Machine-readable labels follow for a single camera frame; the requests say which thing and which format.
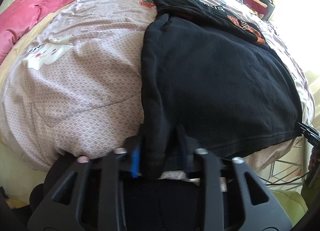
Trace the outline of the black orange sweatshirt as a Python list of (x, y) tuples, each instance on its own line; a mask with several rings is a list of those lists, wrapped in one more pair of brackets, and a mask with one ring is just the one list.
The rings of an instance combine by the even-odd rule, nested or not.
[(161, 173), (179, 125), (219, 157), (299, 136), (293, 78), (254, 24), (199, 0), (153, 2), (141, 52), (142, 173)]

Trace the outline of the lilac strawberry print blanket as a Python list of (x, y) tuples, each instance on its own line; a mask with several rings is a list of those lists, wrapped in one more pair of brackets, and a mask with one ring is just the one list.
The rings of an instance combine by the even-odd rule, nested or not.
[[(234, 0), (199, 0), (254, 24), (290, 72), (311, 124), (315, 102), (303, 71), (272, 26)], [(61, 11), (18, 55), (1, 89), (1, 134), (32, 168), (47, 171), (69, 153), (106, 156), (140, 135), (141, 52), (156, 19), (153, 0), (78, 0)], [(298, 137), (247, 156), (286, 153)]]

